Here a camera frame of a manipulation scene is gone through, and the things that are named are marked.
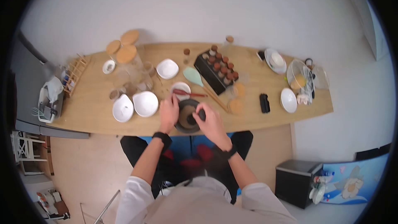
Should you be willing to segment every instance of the red spatula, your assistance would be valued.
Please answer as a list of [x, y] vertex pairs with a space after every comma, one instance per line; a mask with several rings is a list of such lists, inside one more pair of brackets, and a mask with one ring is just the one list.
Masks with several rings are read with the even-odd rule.
[[173, 93], [178, 94], [178, 95], [189, 95], [191, 97], [207, 97], [207, 94], [201, 94], [201, 93], [187, 93], [184, 90], [180, 89], [174, 89]]

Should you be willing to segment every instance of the small glass bottle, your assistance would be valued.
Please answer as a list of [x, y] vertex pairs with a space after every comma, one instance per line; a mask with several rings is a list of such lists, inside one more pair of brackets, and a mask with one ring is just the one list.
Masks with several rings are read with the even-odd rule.
[[222, 53], [224, 56], [230, 56], [230, 52], [231, 52], [231, 46], [232, 43], [234, 42], [234, 38], [232, 36], [226, 36], [225, 37], [225, 41], [222, 44], [222, 46], [220, 47], [220, 53]]
[[211, 56], [215, 56], [217, 54], [217, 45], [213, 45], [209, 51]]
[[228, 63], [228, 64], [226, 65], [226, 67], [227, 67], [229, 70], [231, 70], [231, 69], [234, 68], [234, 64], [233, 64], [232, 62], [230, 62], [230, 63]]
[[209, 64], [209, 65], [213, 65], [213, 63], [216, 61], [216, 57], [214, 57], [214, 56], [210, 56], [208, 59], [207, 59], [207, 63]]
[[191, 51], [189, 50], [189, 48], [184, 49], [184, 64], [188, 64], [189, 62], [189, 54], [191, 53]]
[[226, 74], [228, 73], [228, 68], [222, 67], [220, 71], [218, 72], [218, 77], [224, 78]]
[[218, 71], [220, 70], [220, 68], [221, 68], [221, 65], [220, 65], [220, 63], [218, 63], [218, 62], [216, 62], [216, 63], [214, 64], [214, 66], [213, 66], [213, 70], [216, 71], [216, 72], [218, 72]]
[[227, 56], [224, 56], [224, 57], [222, 58], [221, 66], [222, 66], [222, 67], [226, 67], [226, 65], [228, 64], [228, 62], [229, 62], [229, 58], [228, 58]]
[[224, 78], [224, 83], [228, 85], [229, 83], [231, 83], [232, 78], [233, 78], [232, 74], [227, 73], [226, 77]]
[[233, 77], [234, 81], [236, 81], [239, 77], [239, 74], [237, 72], [233, 72], [232, 77]]

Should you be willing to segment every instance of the white shirt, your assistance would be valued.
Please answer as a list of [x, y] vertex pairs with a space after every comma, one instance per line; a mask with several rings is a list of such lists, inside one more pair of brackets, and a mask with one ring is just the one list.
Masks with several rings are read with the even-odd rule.
[[[158, 198], [161, 198], [159, 196], [162, 195], [163, 197], [166, 196], [167, 198], [167, 196], [172, 194], [173, 191], [176, 191], [176, 189], [181, 189], [180, 187], [184, 187], [184, 183], [185, 182], [180, 183], [176, 187], [163, 189], [159, 192], [157, 200]], [[208, 205], [213, 205], [212, 210], [214, 210], [214, 207], [217, 208], [217, 200], [219, 200], [220, 196], [222, 196], [225, 199], [225, 203], [223, 204], [218, 202], [218, 204], [222, 205], [222, 207], [220, 206], [220, 209], [222, 209], [226, 219], [230, 215], [225, 214], [225, 209], [229, 210], [229, 208], [231, 208], [230, 211], [232, 211], [234, 214], [239, 214], [239, 211], [255, 212], [260, 216], [255, 216], [254, 219], [257, 220], [260, 218], [264, 221], [264, 223], [266, 221], [270, 221], [270, 223], [296, 223], [296, 219], [289, 214], [286, 208], [282, 205], [278, 198], [276, 198], [271, 189], [265, 183], [253, 183], [242, 189], [243, 210], [230, 204], [231, 195], [228, 189], [225, 187], [225, 185], [212, 177], [195, 177], [193, 178], [192, 182], [186, 186], [186, 188], [187, 189], [185, 191], [188, 191], [188, 188], [191, 188], [192, 191], [200, 191], [203, 192], [203, 195], [207, 195], [206, 199], [208, 198], [211, 203]], [[179, 193], [184, 194], [183, 196], [186, 197], [191, 196], [189, 193]], [[217, 199], [214, 200], [212, 197], [209, 197], [209, 195], [214, 195], [214, 197], [217, 197]], [[154, 201], [155, 199], [152, 195], [151, 186], [139, 177], [130, 176], [127, 180], [126, 189], [120, 200], [115, 223], [142, 224], [148, 213], [147, 207], [154, 203]], [[182, 206], [178, 206], [178, 202], [176, 202], [175, 199], [172, 203], [176, 208], [182, 208]], [[212, 213], [209, 213], [208, 219], [214, 217], [211, 215]]]

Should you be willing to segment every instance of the white chair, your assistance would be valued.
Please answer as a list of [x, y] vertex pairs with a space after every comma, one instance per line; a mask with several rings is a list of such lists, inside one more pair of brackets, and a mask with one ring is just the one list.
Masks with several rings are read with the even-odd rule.
[[27, 138], [26, 133], [23, 133], [23, 137], [18, 135], [17, 131], [13, 131], [11, 134], [11, 140], [14, 149], [15, 161], [37, 161], [37, 162], [45, 162], [47, 159], [39, 159], [36, 157], [40, 157], [40, 155], [33, 154], [33, 142], [43, 143], [45, 141]]

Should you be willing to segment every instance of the hand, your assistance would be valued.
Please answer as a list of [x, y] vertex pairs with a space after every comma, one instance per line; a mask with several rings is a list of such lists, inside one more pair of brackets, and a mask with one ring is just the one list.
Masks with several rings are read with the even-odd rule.
[[176, 94], [171, 93], [166, 99], [160, 102], [160, 127], [159, 132], [169, 134], [180, 115], [178, 99]]
[[[198, 112], [203, 109], [206, 113], [206, 120], [200, 119]], [[208, 104], [200, 103], [196, 107], [196, 113], [192, 113], [206, 137], [223, 151], [230, 151], [232, 148], [231, 139], [226, 135], [220, 113], [213, 110]]]

